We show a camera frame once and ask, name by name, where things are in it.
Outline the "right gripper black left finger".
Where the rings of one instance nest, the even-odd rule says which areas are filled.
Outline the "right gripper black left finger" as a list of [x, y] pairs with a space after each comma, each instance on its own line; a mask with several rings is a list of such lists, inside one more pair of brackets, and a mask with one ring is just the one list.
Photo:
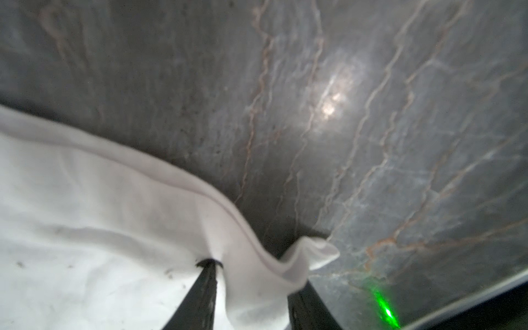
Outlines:
[[217, 299], [217, 266], [214, 259], [196, 264], [202, 268], [198, 278], [163, 330], [212, 330]]

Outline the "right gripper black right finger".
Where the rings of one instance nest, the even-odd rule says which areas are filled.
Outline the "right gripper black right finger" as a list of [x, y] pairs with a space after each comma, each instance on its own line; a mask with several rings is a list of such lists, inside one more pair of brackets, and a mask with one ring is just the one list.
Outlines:
[[287, 302], [293, 330], [342, 330], [309, 281]]

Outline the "white tank top navy trim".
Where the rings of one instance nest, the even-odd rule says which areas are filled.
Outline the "white tank top navy trim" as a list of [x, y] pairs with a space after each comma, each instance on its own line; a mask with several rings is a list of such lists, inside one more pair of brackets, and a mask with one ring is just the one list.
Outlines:
[[284, 329], [287, 297], [339, 254], [303, 236], [276, 258], [198, 177], [1, 108], [2, 329], [162, 329], [207, 259], [215, 329]]

